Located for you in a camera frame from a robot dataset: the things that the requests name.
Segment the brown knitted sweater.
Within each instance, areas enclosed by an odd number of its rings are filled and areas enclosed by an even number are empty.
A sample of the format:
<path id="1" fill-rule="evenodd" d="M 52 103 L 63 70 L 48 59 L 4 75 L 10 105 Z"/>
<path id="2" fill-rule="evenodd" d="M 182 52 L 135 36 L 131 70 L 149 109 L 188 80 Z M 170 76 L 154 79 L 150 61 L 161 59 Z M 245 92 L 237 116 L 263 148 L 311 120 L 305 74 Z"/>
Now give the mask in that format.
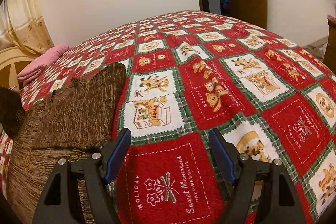
<path id="1" fill-rule="evenodd" d="M 126 69 L 113 62 L 90 77 L 75 77 L 50 98 L 24 110 L 15 91 L 1 89 L 1 124 L 13 140 L 7 201 L 31 223 L 45 183 L 60 158 L 86 159 L 110 141 Z"/>

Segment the folded pink blanket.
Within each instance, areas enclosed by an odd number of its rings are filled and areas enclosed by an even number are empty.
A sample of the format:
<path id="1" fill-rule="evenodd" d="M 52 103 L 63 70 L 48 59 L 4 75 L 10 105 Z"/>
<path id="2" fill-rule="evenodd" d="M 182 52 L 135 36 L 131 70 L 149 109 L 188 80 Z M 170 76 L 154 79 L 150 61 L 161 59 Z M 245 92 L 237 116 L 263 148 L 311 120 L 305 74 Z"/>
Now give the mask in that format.
<path id="1" fill-rule="evenodd" d="M 26 86 L 59 59 L 70 47 L 67 44 L 54 46 L 29 63 L 19 74 L 18 81 Z"/>

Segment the cream wooden headboard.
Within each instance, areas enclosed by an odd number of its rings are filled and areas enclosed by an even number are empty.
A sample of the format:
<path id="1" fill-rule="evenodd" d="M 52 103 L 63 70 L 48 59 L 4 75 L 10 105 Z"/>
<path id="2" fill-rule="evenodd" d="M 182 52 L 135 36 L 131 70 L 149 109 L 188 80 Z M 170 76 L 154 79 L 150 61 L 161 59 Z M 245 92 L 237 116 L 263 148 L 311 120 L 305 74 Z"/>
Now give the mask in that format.
<path id="1" fill-rule="evenodd" d="M 23 85 L 18 81 L 18 74 L 34 59 L 35 56 L 25 54 L 17 46 L 1 50 L 1 86 L 20 91 Z"/>

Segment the wooden furniture edge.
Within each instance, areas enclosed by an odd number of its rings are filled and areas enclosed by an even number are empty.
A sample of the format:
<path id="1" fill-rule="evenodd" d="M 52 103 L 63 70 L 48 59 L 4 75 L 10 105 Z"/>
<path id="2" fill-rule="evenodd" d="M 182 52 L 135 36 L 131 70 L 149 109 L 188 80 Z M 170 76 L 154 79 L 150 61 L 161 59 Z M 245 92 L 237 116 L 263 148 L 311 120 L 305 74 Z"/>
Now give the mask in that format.
<path id="1" fill-rule="evenodd" d="M 335 48 L 336 18 L 331 15 L 327 15 L 327 22 L 329 25 L 329 34 L 326 49 Z"/>

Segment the red patchwork bear bedspread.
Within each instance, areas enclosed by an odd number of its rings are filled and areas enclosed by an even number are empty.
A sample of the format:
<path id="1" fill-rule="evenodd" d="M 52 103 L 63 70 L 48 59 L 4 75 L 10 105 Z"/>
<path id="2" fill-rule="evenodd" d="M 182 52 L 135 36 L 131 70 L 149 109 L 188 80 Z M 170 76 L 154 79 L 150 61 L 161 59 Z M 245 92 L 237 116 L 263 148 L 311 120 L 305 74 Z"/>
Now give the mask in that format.
<path id="1" fill-rule="evenodd" d="M 15 92 L 30 110 L 113 62 L 126 79 L 110 141 L 58 160 L 31 223 L 220 223 L 234 187 L 211 152 L 213 128 L 254 160 L 284 163 L 305 223 L 335 223 L 335 74 L 309 52 L 240 19 L 186 10 L 70 47 Z M 1 223 L 22 223 L 7 201 L 13 140 L 1 127 Z"/>

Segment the beige patterned curtain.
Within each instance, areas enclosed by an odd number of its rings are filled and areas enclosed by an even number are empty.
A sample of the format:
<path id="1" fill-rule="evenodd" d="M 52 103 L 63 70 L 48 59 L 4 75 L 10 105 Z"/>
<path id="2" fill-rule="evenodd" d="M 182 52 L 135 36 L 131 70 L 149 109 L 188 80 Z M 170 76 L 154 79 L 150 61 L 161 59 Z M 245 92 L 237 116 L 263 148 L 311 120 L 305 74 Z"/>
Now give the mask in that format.
<path id="1" fill-rule="evenodd" d="M 54 46 L 37 0 L 1 3 L 1 50 L 14 46 L 31 56 Z"/>

